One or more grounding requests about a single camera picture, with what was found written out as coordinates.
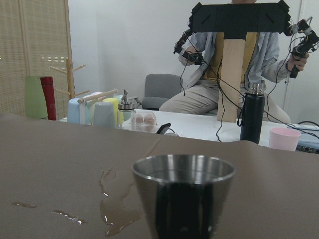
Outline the steel jigger cup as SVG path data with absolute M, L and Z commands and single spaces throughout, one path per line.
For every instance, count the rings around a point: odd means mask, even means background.
M 138 160 L 132 173 L 153 239 L 212 239 L 235 175 L 234 166 L 204 155 Z

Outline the egg carton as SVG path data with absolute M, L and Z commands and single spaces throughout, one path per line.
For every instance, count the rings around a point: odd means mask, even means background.
M 157 131 L 157 118 L 151 111 L 136 112 L 134 131 L 155 133 Z

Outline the grey office chair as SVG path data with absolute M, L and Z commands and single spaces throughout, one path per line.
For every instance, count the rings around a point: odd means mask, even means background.
M 173 74 L 148 74 L 142 109 L 158 110 L 163 103 L 182 91 L 183 78 Z

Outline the glass oil dispenser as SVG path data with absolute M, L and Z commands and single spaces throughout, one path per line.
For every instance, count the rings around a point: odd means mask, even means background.
M 131 101 L 128 100 L 128 91 L 124 89 L 124 94 L 118 104 L 117 120 L 118 124 L 125 121 L 132 120 L 135 114 L 135 107 Z

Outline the yellow plastic cup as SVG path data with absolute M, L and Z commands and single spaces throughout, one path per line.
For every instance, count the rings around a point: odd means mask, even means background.
M 103 100 L 107 103 L 106 109 L 106 121 L 108 123 L 114 123 L 116 127 L 124 121 L 124 113 L 118 109 L 119 100 L 117 98 L 106 98 Z

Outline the grey plastic cup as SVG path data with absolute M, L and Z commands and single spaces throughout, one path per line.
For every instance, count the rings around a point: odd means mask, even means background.
M 94 109 L 93 126 L 115 128 L 115 114 L 111 102 L 97 102 Z

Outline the blue plastic cup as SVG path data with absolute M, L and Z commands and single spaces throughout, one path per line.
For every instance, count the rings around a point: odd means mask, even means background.
M 68 102 L 67 122 L 89 124 L 87 105 L 78 103 L 79 98 L 72 98 Z

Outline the black thermos bottle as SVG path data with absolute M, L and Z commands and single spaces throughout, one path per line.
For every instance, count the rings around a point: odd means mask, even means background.
M 259 144 L 264 114 L 265 83 L 253 83 L 244 96 L 240 140 Z

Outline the wooden mug tree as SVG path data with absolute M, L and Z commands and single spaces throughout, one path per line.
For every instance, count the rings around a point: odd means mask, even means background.
M 74 85 L 74 75 L 73 73 L 81 68 L 86 67 L 86 64 L 81 65 L 77 68 L 73 68 L 73 62 L 72 59 L 66 58 L 65 59 L 66 62 L 66 70 L 62 70 L 53 66 L 49 66 L 49 69 L 52 69 L 54 71 L 66 74 L 67 76 L 67 87 L 68 87 L 68 91 L 63 91 L 63 90 L 58 90 L 56 89 L 56 91 L 63 93 L 63 94 L 67 94 L 69 99 L 75 98 L 76 96 L 82 95 L 84 93 L 88 93 L 90 92 L 89 90 L 80 92 L 80 93 L 75 93 L 75 85 Z

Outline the red thermos bottle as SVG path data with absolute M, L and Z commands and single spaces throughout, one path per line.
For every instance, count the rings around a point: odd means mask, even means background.
M 55 95 L 54 95 L 54 87 L 53 87 L 53 77 L 42 76 L 42 77 L 40 77 L 40 82 L 42 85 L 42 90 L 43 90 L 45 101 L 46 101 L 48 119 L 49 120 L 57 120 L 56 107 L 55 107 Z

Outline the green cylinder container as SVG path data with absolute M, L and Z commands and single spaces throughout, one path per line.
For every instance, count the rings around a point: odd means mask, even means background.
M 25 115 L 30 118 L 47 118 L 47 107 L 39 76 L 26 76 L 24 79 Z

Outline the pink plastic cup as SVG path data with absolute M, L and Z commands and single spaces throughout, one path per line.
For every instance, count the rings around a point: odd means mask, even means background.
M 301 133 L 286 127 L 273 127 L 269 134 L 269 148 L 295 151 Z

